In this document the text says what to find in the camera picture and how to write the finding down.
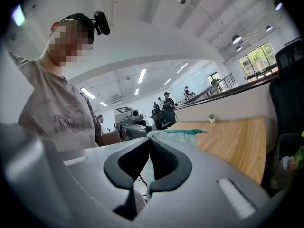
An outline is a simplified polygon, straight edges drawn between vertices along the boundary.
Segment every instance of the person in background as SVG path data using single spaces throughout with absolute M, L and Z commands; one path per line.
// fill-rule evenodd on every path
M 99 123 L 100 123 L 100 127 L 101 127 L 101 133 L 106 133 L 107 129 L 104 125 L 104 117 L 102 115 L 99 115 L 98 117 Z
M 170 102 L 171 105 L 174 105 L 174 101 L 172 100 L 172 98 L 169 98 L 169 92 L 165 92 L 164 95 L 165 95 L 165 100 L 164 100 L 164 103 L 168 103 Z
M 187 95 L 193 96 L 193 93 L 189 91 L 189 87 L 188 87 L 188 86 L 185 87 L 185 93 L 186 93 Z
M 156 102 L 154 102 L 154 106 L 153 106 L 153 108 L 155 109 L 155 108 L 158 108 L 158 107 L 160 107 L 159 105 L 157 105 L 156 104 Z
M 9 52 L 34 87 L 18 124 L 52 141 L 58 151 L 81 150 L 119 143 L 117 132 L 101 134 L 88 97 L 63 77 L 67 63 L 93 49 L 94 26 L 86 15 L 72 14 L 50 29 L 41 56 L 26 60 Z
M 165 104 L 165 101 L 164 101 L 164 100 L 161 100 L 160 97 L 158 97 L 158 100 L 159 100 L 159 103 L 160 103 L 160 107 L 162 108 L 163 104 Z

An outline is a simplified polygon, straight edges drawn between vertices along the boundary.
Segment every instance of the black cap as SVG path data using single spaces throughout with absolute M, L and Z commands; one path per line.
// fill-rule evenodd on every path
M 67 16 L 66 18 L 64 18 L 62 21 L 64 20 L 68 20 L 68 19 L 72 19 L 72 20 L 76 20 L 78 22 L 80 22 L 83 26 L 88 28 L 88 37 L 92 39 L 92 43 L 94 41 L 94 24 L 93 21 L 87 17 L 86 15 L 84 15 L 83 13 L 75 13 L 72 15 Z

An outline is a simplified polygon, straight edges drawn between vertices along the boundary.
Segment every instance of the white robot device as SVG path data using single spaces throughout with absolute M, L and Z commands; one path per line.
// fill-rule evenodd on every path
M 148 120 L 144 119 L 137 109 L 128 106 L 114 109 L 114 117 L 118 138 L 121 141 L 146 137 L 152 130 Z M 126 132 L 127 138 L 122 137 L 122 131 Z

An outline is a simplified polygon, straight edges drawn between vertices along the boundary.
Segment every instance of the teal fabric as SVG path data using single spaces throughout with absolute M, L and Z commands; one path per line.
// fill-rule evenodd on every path
M 150 131 L 147 136 L 149 139 L 156 138 L 168 145 L 174 145 L 178 143 L 183 145 L 185 148 L 196 148 L 195 135 L 198 133 L 210 133 L 206 129 L 191 129 L 191 130 L 159 130 Z M 148 186 L 155 181 L 153 163 L 149 158 L 145 166 L 146 178 Z

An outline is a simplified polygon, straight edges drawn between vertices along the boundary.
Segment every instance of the wooden tabletop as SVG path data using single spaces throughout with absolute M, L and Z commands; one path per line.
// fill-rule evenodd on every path
M 233 121 L 178 122 L 169 129 L 207 129 L 196 135 L 197 148 L 214 154 L 261 184 L 266 160 L 263 117 Z

